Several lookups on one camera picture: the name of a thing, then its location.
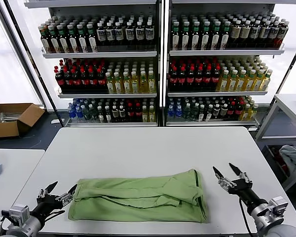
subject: green cloth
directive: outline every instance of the green cloth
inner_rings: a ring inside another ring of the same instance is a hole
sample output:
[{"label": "green cloth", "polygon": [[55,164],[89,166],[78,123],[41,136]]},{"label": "green cloth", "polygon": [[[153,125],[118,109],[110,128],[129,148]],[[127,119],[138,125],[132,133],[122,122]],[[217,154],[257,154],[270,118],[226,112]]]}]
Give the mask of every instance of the green cloth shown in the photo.
[{"label": "green cloth", "polygon": [[173,176],[142,179],[80,179],[70,220],[206,220],[201,177],[193,169]]}]

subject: black cable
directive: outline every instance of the black cable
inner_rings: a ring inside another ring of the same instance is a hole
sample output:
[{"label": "black cable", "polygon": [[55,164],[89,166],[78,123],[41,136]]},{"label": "black cable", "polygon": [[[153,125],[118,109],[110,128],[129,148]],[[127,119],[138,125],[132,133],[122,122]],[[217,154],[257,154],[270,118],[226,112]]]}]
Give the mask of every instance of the black cable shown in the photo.
[{"label": "black cable", "polygon": [[240,205],[241,212],[242,212],[242,216],[243,216],[243,219],[244,219],[244,221],[245,221],[245,224],[246,224],[247,230],[248,230],[248,232],[249,232],[249,235],[250,235],[250,237],[254,237],[253,234],[252,234],[251,231],[250,231],[250,228],[249,228],[249,225],[248,225],[248,222],[247,222],[247,218],[246,218],[246,214],[245,214],[245,211],[243,210],[243,206],[242,206],[241,198],[239,198],[239,205]]}]

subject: yellow juice bottle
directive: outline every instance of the yellow juice bottle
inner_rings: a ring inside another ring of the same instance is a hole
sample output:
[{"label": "yellow juice bottle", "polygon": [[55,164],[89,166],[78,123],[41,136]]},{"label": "yellow juice bottle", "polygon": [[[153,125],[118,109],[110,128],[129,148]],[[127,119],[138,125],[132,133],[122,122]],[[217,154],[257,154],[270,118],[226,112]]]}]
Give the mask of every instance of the yellow juice bottle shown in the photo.
[{"label": "yellow juice bottle", "polygon": [[241,70],[239,77],[236,80],[235,91],[241,91],[242,85],[245,81],[246,70]]}]

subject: bottle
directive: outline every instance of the bottle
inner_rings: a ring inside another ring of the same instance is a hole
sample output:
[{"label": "bottle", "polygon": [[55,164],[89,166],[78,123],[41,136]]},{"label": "bottle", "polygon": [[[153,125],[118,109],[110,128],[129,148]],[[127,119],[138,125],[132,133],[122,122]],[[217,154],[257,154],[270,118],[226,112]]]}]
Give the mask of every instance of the bottle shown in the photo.
[{"label": "bottle", "polygon": [[173,29],[171,32],[171,46],[172,50],[179,50],[179,22],[173,22]]},{"label": "bottle", "polygon": [[255,120],[255,117],[257,115],[258,107],[259,107],[258,104],[254,104],[253,107],[249,110],[247,121],[254,121]]},{"label": "bottle", "polygon": [[259,91],[266,91],[268,84],[270,83],[271,80],[271,74],[272,74],[272,70],[267,70],[267,73],[265,75],[265,78],[263,79],[261,86],[259,88]]},{"label": "bottle", "polygon": [[228,82],[228,74],[229,74],[228,70],[223,71],[223,75],[220,78],[220,81],[219,81],[219,83],[217,85],[216,91],[219,91],[219,92],[226,91],[226,85],[227,85],[227,82]]},{"label": "bottle", "polygon": [[198,39],[199,39],[199,21],[194,21],[193,26],[193,32],[190,37],[191,41],[191,50],[197,50],[198,49]]},{"label": "bottle", "polygon": [[201,50],[206,50],[207,49],[207,45],[208,45],[208,38],[209,38],[209,26],[210,26],[210,22],[209,21],[205,21],[204,22],[204,28],[203,28],[203,33],[201,35]]},{"label": "bottle", "polygon": [[220,50],[224,50],[227,47],[230,31],[230,21],[226,21],[224,24],[223,31],[221,33]]},{"label": "bottle", "polygon": [[211,39],[211,50],[217,49],[218,42],[220,40],[220,34],[219,34],[220,26],[221,26],[221,22],[216,21],[215,26],[214,26],[214,30],[213,30],[213,32],[211,34],[211,37],[210,37],[210,39]]},{"label": "bottle", "polygon": [[255,80],[254,80],[254,82],[253,82],[253,84],[252,84],[252,86],[251,86],[251,89],[250,89],[250,91],[259,91],[259,88],[260,88],[260,86],[261,86],[261,83],[262,83],[262,77],[263,77],[263,75],[264,75],[264,73],[263,73],[264,71],[262,70],[262,69],[260,69],[259,71],[258,71],[258,74],[257,74],[257,76],[256,76],[256,78],[255,78]]},{"label": "bottle", "polygon": [[189,22],[184,21],[183,22],[183,31],[181,34],[181,50],[187,50],[188,45],[188,29],[189,29]]},{"label": "bottle", "polygon": [[227,85],[226,85],[226,91],[234,91],[236,81],[237,81],[237,70],[232,70],[231,77],[228,79]]},{"label": "bottle", "polygon": [[56,34],[54,26],[48,26],[48,30],[50,33],[50,40],[51,43],[53,44],[53,48],[55,49],[56,53],[61,53],[62,48],[60,47],[60,41],[59,41],[59,35]]}]

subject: metal shelving unit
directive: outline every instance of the metal shelving unit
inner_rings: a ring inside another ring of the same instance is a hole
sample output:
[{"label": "metal shelving unit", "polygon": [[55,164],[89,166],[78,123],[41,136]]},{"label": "metal shelving unit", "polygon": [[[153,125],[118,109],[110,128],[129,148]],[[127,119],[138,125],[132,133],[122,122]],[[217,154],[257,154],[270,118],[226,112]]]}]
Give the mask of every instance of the metal shelving unit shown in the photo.
[{"label": "metal shelving unit", "polygon": [[63,94],[59,98],[155,98],[157,93],[151,94]]},{"label": "metal shelving unit", "polygon": [[154,0],[29,0],[27,8],[155,4]]}]

